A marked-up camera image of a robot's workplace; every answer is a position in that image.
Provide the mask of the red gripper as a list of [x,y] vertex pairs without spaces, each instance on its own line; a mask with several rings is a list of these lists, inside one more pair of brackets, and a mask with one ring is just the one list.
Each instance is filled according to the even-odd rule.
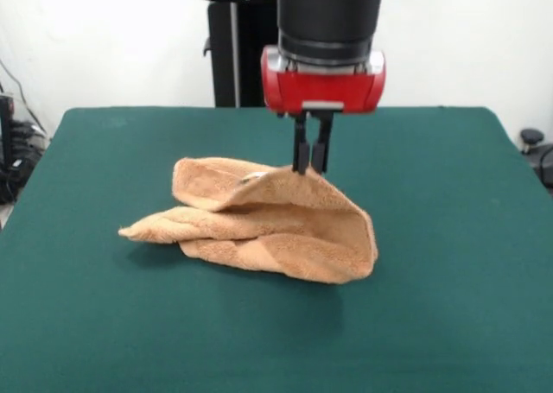
[[[372,51],[355,66],[319,67],[294,62],[278,47],[267,46],[261,57],[261,74],[266,105],[279,114],[298,114],[295,119],[292,169],[304,174],[309,165],[307,114],[303,111],[338,111],[346,114],[372,112],[378,107],[385,87],[385,56]],[[319,132],[312,148],[311,166],[327,172],[333,113],[312,113]]]

